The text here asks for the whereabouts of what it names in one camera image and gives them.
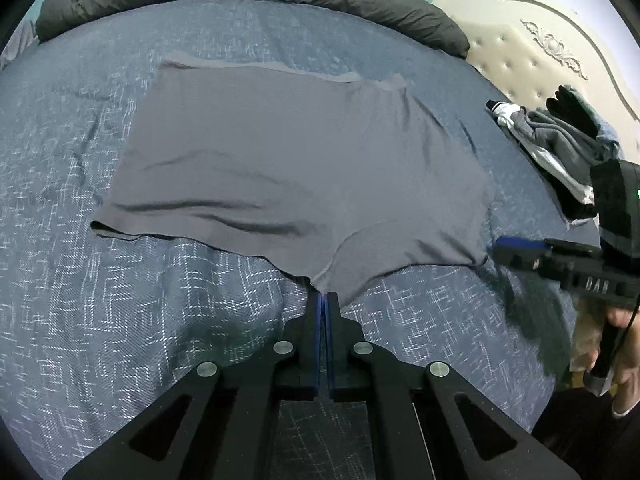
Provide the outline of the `person's right hand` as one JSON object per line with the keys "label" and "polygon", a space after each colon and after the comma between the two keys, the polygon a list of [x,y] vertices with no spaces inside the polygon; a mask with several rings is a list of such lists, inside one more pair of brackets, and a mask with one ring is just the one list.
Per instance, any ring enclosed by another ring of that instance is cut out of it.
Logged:
{"label": "person's right hand", "polygon": [[604,321],[627,331],[615,359],[613,382],[617,385],[612,411],[615,417],[627,416],[639,403],[639,315],[613,306],[597,305],[596,326]]}

